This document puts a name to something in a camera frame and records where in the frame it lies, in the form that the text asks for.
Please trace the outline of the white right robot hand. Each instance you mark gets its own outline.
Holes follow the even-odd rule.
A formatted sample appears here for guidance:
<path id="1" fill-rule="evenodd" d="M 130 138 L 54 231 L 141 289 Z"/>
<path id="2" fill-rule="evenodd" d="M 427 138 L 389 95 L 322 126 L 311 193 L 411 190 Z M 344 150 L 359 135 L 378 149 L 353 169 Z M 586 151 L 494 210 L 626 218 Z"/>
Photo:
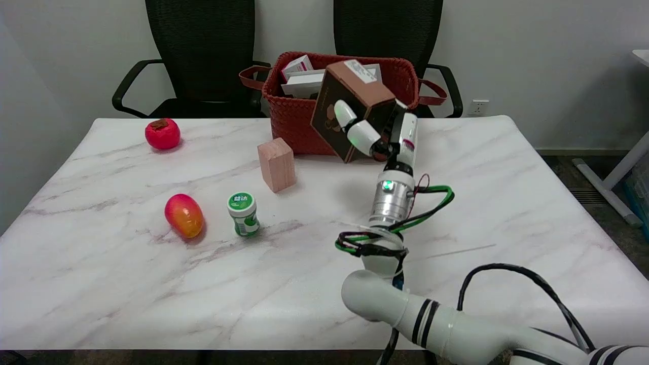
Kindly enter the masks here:
<path id="1" fill-rule="evenodd" d="M 385 170 L 398 170 L 413 176 L 419 119 L 403 102 L 395 100 L 388 140 L 383 139 L 367 120 L 360 120 L 345 101 L 338 100 L 333 110 L 339 127 L 356 150 L 375 160 L 384 156 Z"/>

